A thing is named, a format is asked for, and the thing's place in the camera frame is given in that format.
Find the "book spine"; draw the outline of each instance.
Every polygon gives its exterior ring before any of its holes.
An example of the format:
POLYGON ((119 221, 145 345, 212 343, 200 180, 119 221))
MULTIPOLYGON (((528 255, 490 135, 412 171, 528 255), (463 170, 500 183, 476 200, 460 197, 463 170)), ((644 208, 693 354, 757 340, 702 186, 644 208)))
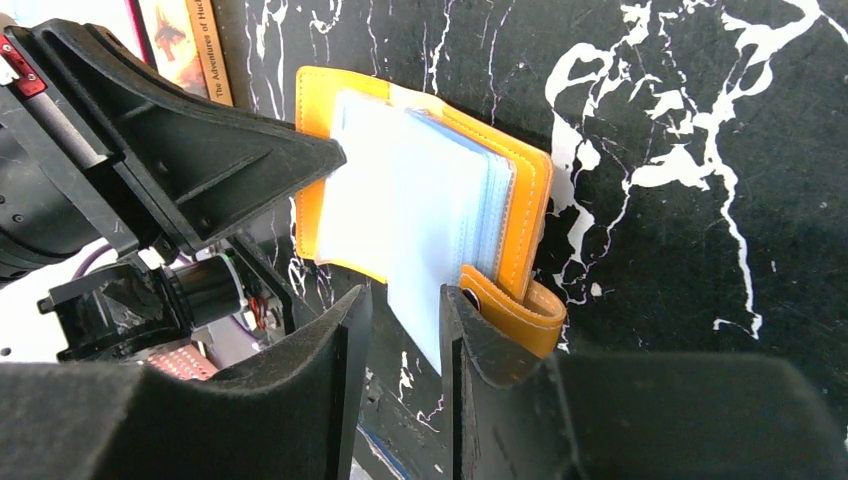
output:
POLYGON ((191 29, 194 32, 194 41, 203 67, 209 99, 233 106, 230 80, 227 77, 227 67, 224 65, 224 52, 221 48, 221 39, 218 37, 218 25, 215 23, 212 2, 211 0, 186 0, 186 7, 191 19, 191 29))

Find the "red component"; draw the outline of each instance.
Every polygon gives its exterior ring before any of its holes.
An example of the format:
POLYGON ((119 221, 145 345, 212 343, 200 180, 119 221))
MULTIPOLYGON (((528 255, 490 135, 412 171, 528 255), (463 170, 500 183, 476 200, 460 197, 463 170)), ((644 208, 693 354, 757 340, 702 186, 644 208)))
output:
POLYGON ((9 42, 5 35, 0 35, 0 54, 9 62, 21 76, 15 81, 15 85, 25 97, 29 98, 47 90, 47 84, 35 73, 35 70, 27 63, 23 55, 9 42))
POLYGON ((153 355, 147 362, 159 370, 180 380, 207 380, 218 373, 212 362, 192 345, 161 355, 153 355))

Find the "book cover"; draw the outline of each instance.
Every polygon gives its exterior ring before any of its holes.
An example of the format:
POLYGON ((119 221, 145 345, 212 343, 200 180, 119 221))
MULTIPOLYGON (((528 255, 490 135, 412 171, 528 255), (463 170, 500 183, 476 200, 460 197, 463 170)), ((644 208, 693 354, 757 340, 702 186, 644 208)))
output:
POLYGON ((184 90, 232 106, 209 0, 134 0, 159 74, 184 90))

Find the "black plastic bracket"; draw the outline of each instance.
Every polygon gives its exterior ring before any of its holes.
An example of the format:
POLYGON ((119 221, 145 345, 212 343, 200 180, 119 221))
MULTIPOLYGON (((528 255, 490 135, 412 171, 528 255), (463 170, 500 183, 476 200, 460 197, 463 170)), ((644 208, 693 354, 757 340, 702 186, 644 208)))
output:
POLYGON ((842 432, 784 360, 734 354, 538 359, 443 287, 453 478, 846 478, 842 432))
MULTIPOLYGON (((152 218, 172 247, 191 254, 344 163, 335 141, 180 90, 101 27, 51 20, 31 30, 8 27, 6 34, 48 83, 45 92, 20 103, 73 161, 64 175, 90 182, 97 195, 86 198, 107 199, 98 202, 101 207, 121 203, 120 189, 143 210, 80 208, 107 238, 122 229, 140 235, 152 218), (56 122, 73 128, 50 131, 56 122), (72 138, 59 138, 65 131, 73 131, 72 138), (110 225, 97 223, 107 216, 110 225)), ((61 173, 51 180, 68 189, 61 173)), ((77 197, 69 196, 85 207, 85 198, 77 197)), ((159 237, 144 233, 141 248, 159 237)))
POLYGON ((206 382, 107 362, 2 365, 14 401, 0 402, 0 478, 347 480, 370 330, 357 286, 206 382))

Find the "black marble wall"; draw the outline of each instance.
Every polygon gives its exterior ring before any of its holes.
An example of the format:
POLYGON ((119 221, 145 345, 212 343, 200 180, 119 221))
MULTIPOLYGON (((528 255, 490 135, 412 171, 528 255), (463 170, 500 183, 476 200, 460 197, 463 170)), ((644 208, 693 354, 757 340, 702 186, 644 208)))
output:
MULTIPOLYGON (((848 425, 844 1, 215 4, 245 108, 291 120, 297 69, 329 65, 550 151, 535 272, 569 308, 559 348, 785 357, 848 425)), ((290 218, 281 205, 251 232, 316 309, 364 281, 296 258, 290 218)), ((366 423, 400 439, 407 473, 438 477, 437 447, 404 453, 438 444, 438 378, 378 310, 366 423)))

